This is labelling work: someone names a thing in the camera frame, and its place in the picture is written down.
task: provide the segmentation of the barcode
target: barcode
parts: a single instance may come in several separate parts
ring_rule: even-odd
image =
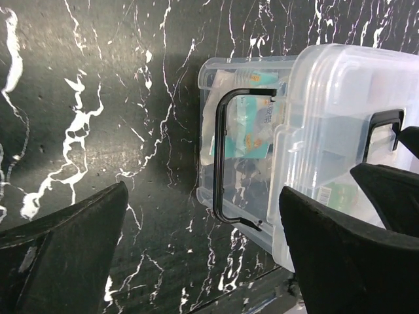
[[[330,195],[332,194],[331,188],[326,188],[324,186],[321,186],[319,188],[319,193],[317,194],[317,200],[319,203],[326,205],[329,203]]]

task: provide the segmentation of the storage box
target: storage box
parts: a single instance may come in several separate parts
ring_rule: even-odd
[[[276,90],[274,103],[265,96],[239,96],[228,105],[226,131],[232,137],[225,144],[225,216],[254,223],[261,231],[244,224],[234,226],[291,271],[278,207],[283,186],[381,225],[349,170],[363,161],[409,168],[412,155],[397,145],[395,133],[419,121],[418,76],[417,56],[340,44],[309,46],[298,57],[208,60],[198,77],[199,202],[213,206],[218,102],[235,88],[271,88]],[[246,111],[249,103],[257,104],[256,118]],[[258,134],[245,134],[243,146],[249,118],[254,118],[250,122],[254,125],[257,121],[251,132],[256,129]]]

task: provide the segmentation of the container handle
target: container handle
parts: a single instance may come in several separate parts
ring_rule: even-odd
[[[395,109],[395,110],[389,110],[389,111],[382,111],[381,113],[374,113],[371,116],[371,120],[369,122],[368,127],[368,135],[367,135],[367,142],[365,143],[365,150],[362,162],[367,162],[368,158],[368,151],[369,151],[369,145],[371,142],[371,136],[373,135],[373,131],[375,128],[378,128],[380,126],[385,126],[387,124],[393,124],[392,130],[395,133],[395,141],[393,145],[393,150],[396,150],[397,144],[399,142],[398,135],[401,131],[401,126],[403,124],[403,119],[405,118],[405,112],[402,109]]]
[[[276,89],[271,88],[237,88],[226,93],[218,102],[215,113],[215,137],[214,137],[214,184],[213,184],[213,213],[221,222],[227,224],[244,224],[250,228],[262,231],[253,222],[243,217],[228,218],[223,214],[224,194],[224,161],[225,161],[225,137],[227,135],[227,107],[231,99],[242,95],[253,96],[276,96]]]

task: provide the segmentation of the clear plastic box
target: clear plastic box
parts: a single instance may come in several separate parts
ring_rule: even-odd
[[[419,121],[418,75],[418,56],[340,44],[309,46],[298,57],[208,60],[198,76],[199,202],[213,205],[218,102],[235,88],[275,88],[274,106],[279,109],[275,123],[269,125],[272,135],[264,131],[269,147],[265,158],[240,156],[237,149],[237,156],[226,155],[224,214],[254,222],[261,231],[234,226],[291,271],[278,205],[283,186],[380,226],[349,170],[362,161],[409,168],[411,153],[403,145],[395,146],[394,118],[399,117],[403,128]],[[227,129],[233,134],[240,133],[235,125],[240,106],[235,99],[229,104]]]

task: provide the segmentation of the marble table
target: marble table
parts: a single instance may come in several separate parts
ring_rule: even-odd
[[[195,198],[200,66],[346,43],[418,53],[419,1],[0,0],[0,230],[123,180],[106,313],[188,313],[277,268]]]

